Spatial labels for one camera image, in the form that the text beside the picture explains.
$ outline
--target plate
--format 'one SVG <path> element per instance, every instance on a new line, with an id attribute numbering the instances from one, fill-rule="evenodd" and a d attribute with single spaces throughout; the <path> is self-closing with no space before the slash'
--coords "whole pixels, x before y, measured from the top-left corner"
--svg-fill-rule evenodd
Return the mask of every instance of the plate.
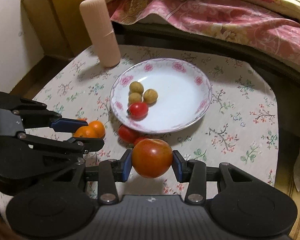
<path id="1" fill-rule="evenodd" d="M 133 81 L 140 82 L 145 91 L 152 88 L 159 95 L 141 120 L 127 114 L 129 85 Z M 199 68 L 180 59 L 156 58 L 140 62 L 118 77 L 111 89 L 110 105 L 118 120 L 131 129 L 162 134 L 197 122 L 207 111 L 211 98 L 210 81 Z"/>

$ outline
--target tomato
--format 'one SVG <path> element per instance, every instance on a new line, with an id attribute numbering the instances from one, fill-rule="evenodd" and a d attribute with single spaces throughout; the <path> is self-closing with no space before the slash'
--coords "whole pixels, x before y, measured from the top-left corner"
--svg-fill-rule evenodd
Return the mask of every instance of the tomato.
<path id="1" fill-rule="evenodd" d="M 103 126 L 102 122 L 100 122 L 98 120 L 90 122 L 89 126 L 92 127 L 96 131 L 98 138 L 101 138 L 106 134 L 105 127 Z"/>
<path id="2" fill-rule="evenodd" d="M 134 141 L 140 136 L 140 133 L 122 124 L 118 130 L 118 135 L 122 141 L 126 143 L 134 143 Z"/>
<path id="3" fill-rule="evenodd" d="M 148 114 L 148 105 L 144 102 L 133 103 L 129 106 L 127 112 L 134 119 L 140 119 Z"/>
<path id="4" fill-rule="evenodd" d="M 159 139 L 143 139 L 132 150 L 132 166 L 145 178 L 163 175 L 172 164 L 172 149 Z"/>
<path id="5" fill-rule="evenodd" d="M 137 138 L 137 139 L 134 141 L 134 143 L 133 143 L 134 146 L 136 146 L 138 142 L 140 142 L 140 141 L 142 141 L 142 140 L 144 140 L 144 139 L 149 139 L 149 137 L 148 137 L 148 136 L 141 136 L 141 137 Z"/>
<path id="6" fill-rule="evenodd" d="M 73 137 L 98 138 L 96 131 L 90 126 L 81 126 L 74 133 Z"/>

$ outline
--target pink quilt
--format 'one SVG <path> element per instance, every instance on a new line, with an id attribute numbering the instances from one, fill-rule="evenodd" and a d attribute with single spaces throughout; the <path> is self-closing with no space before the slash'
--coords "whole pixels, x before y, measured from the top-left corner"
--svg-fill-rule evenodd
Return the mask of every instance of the pink quilt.
<path id="1" fill-rule="evenodd" d="M 188 33 L 248 45 L 300 66 L 300 24 L 243 0 L 113 0 L 112 21 L 157 14 Z"/>

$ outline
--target tablecloth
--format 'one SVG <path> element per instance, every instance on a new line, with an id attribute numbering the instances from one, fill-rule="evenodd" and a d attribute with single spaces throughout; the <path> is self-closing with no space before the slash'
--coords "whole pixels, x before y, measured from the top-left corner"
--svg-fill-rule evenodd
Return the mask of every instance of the tablecloth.
<path id="1" fill-rule="evenodd" d="M 100 161 L 120 159 L 131 148 L 118 137 L 121 125 L 111 112 L 109 96 L 118 76 L 138 62 L 172 57 L 191 62 L 210 79 L 213 98 L 205 116 L 191 127 L 175 133 L 153 136 L 167 141 L 183 157 L 204 161 L 217 167 L 229 162 L 262 181 L 274 185 L 278 157 L 277 103 L 270 86 L 246 62 L 229 57 L 190 51 L 120 45 L 118 66 L 104 69 L 92 47 L 87 48 L 56 75 L 34 98 L 49 110 L 66 118 L 100 120 L 106 127 L 105 145 L 99 152 L 84 156 L 87 166 Z M 50 128 L 29 129 L 27 133 L 56 140 L 66 140 L 69 133 Z M 156 179 L 139 176 L 132 168 L 126 183 L 116 183 L 123 194 L 180 194 L 187 183 L 176 181 L 172 168 Z M 96 197 L 97 182 L 89 182 L 87 193 Z M 207 198 L 217 194 L 216 183 L 208 182 Z M 3 211 L 9 197 L 0 194 Z"/>

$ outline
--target red tomato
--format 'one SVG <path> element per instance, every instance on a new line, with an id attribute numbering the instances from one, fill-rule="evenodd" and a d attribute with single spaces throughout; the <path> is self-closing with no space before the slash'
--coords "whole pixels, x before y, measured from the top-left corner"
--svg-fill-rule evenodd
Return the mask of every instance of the red tomato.
<path id="1" fill-rule="evenodd" d="M 142 177 L 157 178 L 172 164 L 172 149 L 165 141 L 143 139 L 132 150 L 132 166 Z"/>
<path id="2" fill-rule="evenodd" d="M 127 112 L 135 119 L 140 119 L 148 114 L 148 105 L 144 102 L 133 103 L 129 106 Z"/>
<path id="3" fill-rule="evenodd" d="M 140 141 L 142 141 L 142 140 L 144 140 L 144 139 L 149 139 L 149 137 L 148 137 L 148 136 L 141 136 L 141 137 L 137 138 L 137 139 L 134 141 L 133 144 L 136 146 L 138 142 L 140 142 Z"/>
<path id="4" fill-rule="evenodd" d="M 134 143 L 134 141 L 140 136 L 140 133 L 122 124 L 118 130 L 118 135 L 122 141 L 126 143 Z"/>

